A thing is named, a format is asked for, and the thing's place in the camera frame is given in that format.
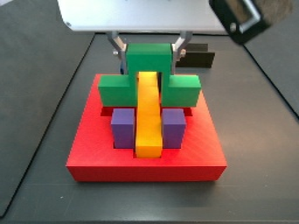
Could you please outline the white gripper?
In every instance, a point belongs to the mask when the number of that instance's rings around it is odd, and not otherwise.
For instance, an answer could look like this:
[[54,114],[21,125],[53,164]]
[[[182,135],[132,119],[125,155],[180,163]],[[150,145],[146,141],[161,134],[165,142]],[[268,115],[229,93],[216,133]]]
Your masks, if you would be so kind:
[[208,0],[57,0],[64,24],[74,32],[106,32],[120,72],[126,73],[126,44],[117,32],[180,32],[172,43],[172,73],[184,47],[198,34],[224,34]]

